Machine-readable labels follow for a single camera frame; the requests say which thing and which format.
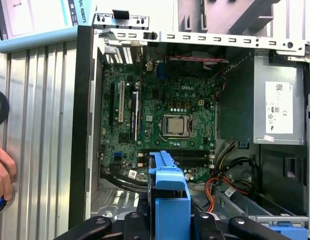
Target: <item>connector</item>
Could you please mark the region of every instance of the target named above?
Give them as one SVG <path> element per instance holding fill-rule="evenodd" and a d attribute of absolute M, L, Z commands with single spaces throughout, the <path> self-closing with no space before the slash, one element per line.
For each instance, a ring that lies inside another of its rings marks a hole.
<path fill-rule="evenodd" d="M 125 81 L 120 81 L 119 85 L 119 116 L 118 116 L 118 122 L 123 123 L 124 122 L 124 110 L 125 110 Z"/>

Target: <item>metal side panel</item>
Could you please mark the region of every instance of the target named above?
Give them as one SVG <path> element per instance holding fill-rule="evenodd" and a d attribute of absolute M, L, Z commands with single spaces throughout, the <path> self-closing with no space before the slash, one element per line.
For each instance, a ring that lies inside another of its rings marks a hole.
<path fill-rule="evenodd" d="M 267 26 L 269 37 L 310 41 L 310 0 L 280 0 L 273 11 L 274 20 Z"/>
<path fill-rule="evenodd" d="M 0 54 L 10 102 L 0 146 L 16 161 L 13 204 L 0 240 L 50 240 L 68 230 L 76 41 Z"/>

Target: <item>pcie slot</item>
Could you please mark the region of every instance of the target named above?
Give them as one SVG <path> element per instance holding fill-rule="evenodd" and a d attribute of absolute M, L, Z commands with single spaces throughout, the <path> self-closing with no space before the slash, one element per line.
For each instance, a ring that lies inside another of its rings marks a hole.
<path fill-rule="evenodd" d="M 130 140 L 133 142 L 137 141 L 138 111 L 139 111 L 139 92 L 134 91 L 131 96 L 131 110 L 130 110 Z"/>
<path fill-rule="evenodd" d="M 120 93 L 119 93 L 119 116 L 118 122 L 124 122 L 124 109 L 125 109 L 125 81 L 120 81 Z"/>
<path fill-rule="evenodd" d="M 110 102 L 109 102 L 109 126 L 111 130 L 114 126 L 114 111 L 115 110 L 115 84 L 110 84 Z"/>

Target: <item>white label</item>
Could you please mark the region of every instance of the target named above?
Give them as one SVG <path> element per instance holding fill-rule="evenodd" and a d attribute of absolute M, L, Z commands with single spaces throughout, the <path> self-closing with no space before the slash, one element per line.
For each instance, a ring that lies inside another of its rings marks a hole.
<path fill-rule="evenodd" d="M 134 170 L 129 170 L 128 177 L 131 179 L 135 179 L 137 176 L 137 172 Z"/>
<path fill-rule="evenodd" d="M 274 142 L 274 137 L 265 135 L 264 140 L 269 141 L 269 142 Z"/>
<path fill-rule="evenodd" d="M 288 82 L 267 81 L 266 133 L 293 133 L 293 86 Z"/>
<path fill-rule="evenodd" d="M 224 192 L 224 193 L 227 197 L 230 198 L 230 196 L 232 196 L 234 194 L 234 192 L 236 192 L 236 189 L 233 188 L 232 186 L 230 186 L 229 189 L 227 189 L 226 192 Z"/>

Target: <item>green motherboard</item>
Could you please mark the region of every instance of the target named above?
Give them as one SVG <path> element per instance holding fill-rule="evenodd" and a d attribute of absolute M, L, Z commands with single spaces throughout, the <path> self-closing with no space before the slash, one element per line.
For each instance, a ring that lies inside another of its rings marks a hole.
<path fill-rule="evenodd" d="M 149 152 L 166 150 L 193 181 L 209 177 L 215 149 L 215 83 L 158 76 L 139 66 L 104 68 L 101 154 L 104 171 L 147 176 Z"/>

